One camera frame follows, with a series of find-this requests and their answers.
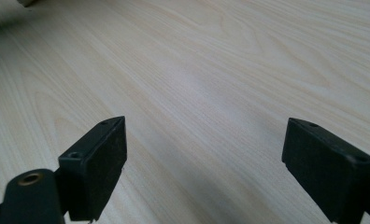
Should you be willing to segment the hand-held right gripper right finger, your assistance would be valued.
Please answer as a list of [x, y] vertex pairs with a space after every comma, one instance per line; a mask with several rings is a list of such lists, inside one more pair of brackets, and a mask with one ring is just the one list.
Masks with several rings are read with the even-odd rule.
[[370, 155], [302, 119], [287, 124], [282, 161], [336, 224], [359, 224], [370, 216]]

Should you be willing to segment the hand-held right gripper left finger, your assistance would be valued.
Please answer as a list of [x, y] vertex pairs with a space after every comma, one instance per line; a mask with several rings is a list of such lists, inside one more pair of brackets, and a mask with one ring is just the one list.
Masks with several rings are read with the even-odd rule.
[[97, 123], [58, 158], [62, 208], [71, 220], [100, 218], [126, 160], [124, 116]]

